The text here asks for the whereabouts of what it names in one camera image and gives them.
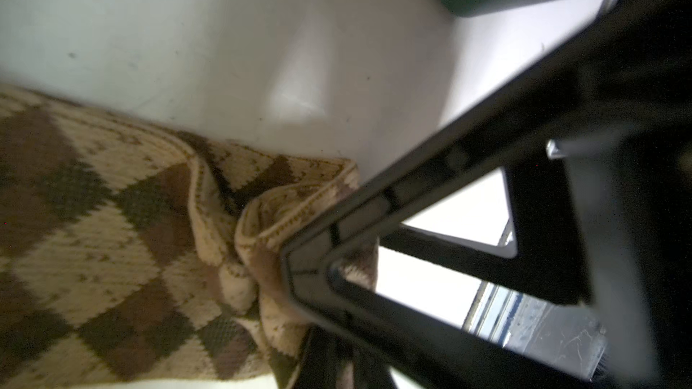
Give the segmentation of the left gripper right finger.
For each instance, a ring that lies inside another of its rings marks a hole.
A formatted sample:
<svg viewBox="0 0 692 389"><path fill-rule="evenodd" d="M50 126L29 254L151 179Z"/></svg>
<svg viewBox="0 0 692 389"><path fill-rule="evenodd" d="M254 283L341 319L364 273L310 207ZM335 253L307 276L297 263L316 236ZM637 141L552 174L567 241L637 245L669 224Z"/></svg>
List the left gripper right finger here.
<svg viewBox="0 0 692 389"><path fill-rule="evenodd" d="M396 389L389 367L371 353L355 349L352 362L355 389Z"/></svg>

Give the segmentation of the beige brown argyle sock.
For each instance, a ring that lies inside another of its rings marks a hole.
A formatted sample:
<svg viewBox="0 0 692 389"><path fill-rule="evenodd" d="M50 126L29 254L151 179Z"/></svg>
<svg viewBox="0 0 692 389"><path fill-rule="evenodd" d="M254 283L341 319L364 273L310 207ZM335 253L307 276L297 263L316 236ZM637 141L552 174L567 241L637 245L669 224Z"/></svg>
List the beige brown argyle sock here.
<svg viewBox="0 0 692 389"><path fill-rule="evenodd" d="M1 89L1 385L272 375L313 326L285 241L358 187L347 158L215 142Z"/></svg>

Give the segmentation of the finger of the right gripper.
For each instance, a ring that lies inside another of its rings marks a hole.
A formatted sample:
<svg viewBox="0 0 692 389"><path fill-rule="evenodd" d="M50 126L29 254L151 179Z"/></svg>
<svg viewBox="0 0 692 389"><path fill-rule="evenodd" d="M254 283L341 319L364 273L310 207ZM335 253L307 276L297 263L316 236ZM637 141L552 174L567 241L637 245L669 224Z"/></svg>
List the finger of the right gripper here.
<svg viewBox="0 0 692 389"><path fill-rule="evenodd" d="M454 327L359 286L378 244L479 281ZM288 240L297 386L691 385L691 0L621 0Z"/></svg>

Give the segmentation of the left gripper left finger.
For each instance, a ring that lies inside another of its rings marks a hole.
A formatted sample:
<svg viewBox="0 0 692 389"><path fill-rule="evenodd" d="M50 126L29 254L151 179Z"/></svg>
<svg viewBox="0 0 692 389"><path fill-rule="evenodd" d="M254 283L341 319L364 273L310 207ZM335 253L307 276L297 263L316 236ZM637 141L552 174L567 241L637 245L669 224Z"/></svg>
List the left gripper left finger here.
<svg viewBox="0 0 692 389"><path fill-rule="evenodd" d="M338 339L313 327L308 335L294 389L335 389L338 372Z"/></svg>

